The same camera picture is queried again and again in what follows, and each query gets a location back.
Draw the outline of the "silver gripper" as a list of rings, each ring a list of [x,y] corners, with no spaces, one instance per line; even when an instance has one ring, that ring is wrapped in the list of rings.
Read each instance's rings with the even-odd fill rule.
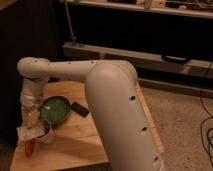
[[[23,124],[28,127],[34,127],[39,120],[40,113],[37,110],[43,103],[42,96],[22,95],[20,97],[21,110],[23,113]]]

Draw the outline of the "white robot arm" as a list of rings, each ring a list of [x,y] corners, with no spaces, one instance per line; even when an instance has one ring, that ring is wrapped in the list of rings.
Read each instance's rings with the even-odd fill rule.
[[[51,62],[24,57],[17,63],[23,77],[22,124],[38,123],[43,88],[51,77],[82,82],[93,121],[112,171],[166,171],[136,91],[137,72],[125,60]]]

